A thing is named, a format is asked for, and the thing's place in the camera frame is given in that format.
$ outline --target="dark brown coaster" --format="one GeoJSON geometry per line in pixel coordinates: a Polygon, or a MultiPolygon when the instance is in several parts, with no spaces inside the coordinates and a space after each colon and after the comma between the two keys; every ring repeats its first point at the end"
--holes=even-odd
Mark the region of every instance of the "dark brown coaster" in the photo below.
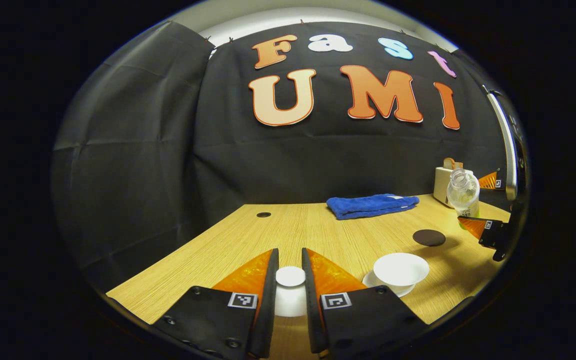
{"type": "Polygon", "coordinates": [[[412,239],[423,246],[440,246],[446,242],[446,235],[437,230],[418,230],[412,234],[412,239]]]}

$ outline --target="blue towel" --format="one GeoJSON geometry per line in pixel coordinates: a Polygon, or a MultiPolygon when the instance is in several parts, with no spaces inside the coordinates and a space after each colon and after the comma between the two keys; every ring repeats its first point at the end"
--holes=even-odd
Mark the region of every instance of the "blue towel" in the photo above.
{"type": "Polygon", "coordinates": [[[405,212],[414,208],[418,203],[419,198],[417,196],[399,198],[399,196],[391,193],[357,198],[331,197],[326,201],[338,220],[405,212]]]}

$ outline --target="wooden table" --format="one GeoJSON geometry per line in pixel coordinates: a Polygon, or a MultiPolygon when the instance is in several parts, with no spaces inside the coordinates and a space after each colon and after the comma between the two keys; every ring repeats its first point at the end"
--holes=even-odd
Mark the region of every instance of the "wooden table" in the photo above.
{"type": "MultiPolygon", "coordinates": [[[[309,248],[354,275],[358,280],[375,261],[390,253],[411,253],[430,265],[428,276],[401,300],[429,324],[460,301],[476,294],[503,262],[492,260],[457,221],[455,210],[419,195],[410,210],[372,218],[337,220],[326,203],[243,205],[192,241],[151,265],[107,295],[149,324],[193,285],[213,287],[248,260],[279,249],[279,266],[302,266],[302,248],[309,248]],[[260,218],[260,212],[272,215],[260,218]],[[423,246],[414,232],[437,230],[446,236],[441,246],[423,246]]],[[[507,223],[510,213],[480,203],[482,218],[507,223]]],[[[277,316],[271,359],[317,359],[310,352],[307,319],[277,316]]]]}

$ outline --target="white cup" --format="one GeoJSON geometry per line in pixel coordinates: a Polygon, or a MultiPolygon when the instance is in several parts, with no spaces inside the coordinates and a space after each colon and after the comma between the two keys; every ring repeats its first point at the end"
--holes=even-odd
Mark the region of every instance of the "white cup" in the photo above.
{"type": "Polygon", "coordinates": [[[306,272],[297,266],[284,266],[277,270],[275,279],[274,314],[279,317],[306,315],[306,272]]]}
{"type": "Polygon", "coordinates": [[[372,271],[363,278],[367,287],[386,285],[398,297],[411,292],[430,272],[428,262],[412,253],[389,253],[375,261],[372,271]]]}

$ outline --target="clear plastic bottle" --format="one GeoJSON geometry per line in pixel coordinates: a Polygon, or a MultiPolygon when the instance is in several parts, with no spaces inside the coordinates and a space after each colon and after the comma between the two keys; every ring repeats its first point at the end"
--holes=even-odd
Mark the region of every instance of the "clear plastic bottle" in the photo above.
{"type": "Polygon", "coordinates": [[[457,210],[457,216],[480,215],[480,182],[463,167],[455,168],[450,174],[446,195],[450,205],[457,210]]]}

